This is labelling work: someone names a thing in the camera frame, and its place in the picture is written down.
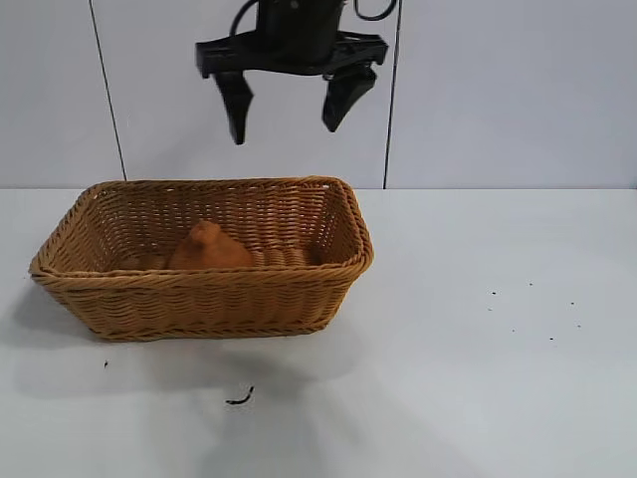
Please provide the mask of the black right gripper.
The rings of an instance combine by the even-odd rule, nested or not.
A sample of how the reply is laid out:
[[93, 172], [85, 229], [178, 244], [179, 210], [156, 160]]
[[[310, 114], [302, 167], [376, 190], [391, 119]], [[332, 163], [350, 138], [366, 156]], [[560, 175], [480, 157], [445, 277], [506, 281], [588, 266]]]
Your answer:
[[195, 45], [202, 78], [214, 75], [230, 134], [245, 142], [254, 97], [244, 71], [326, 77], [322, 121], [336, 132], [376, 82], [372, 64], [384, 63], [387, 43], [378, 35], [341, 31], [342, 1], [248, 1], [227, 37]]

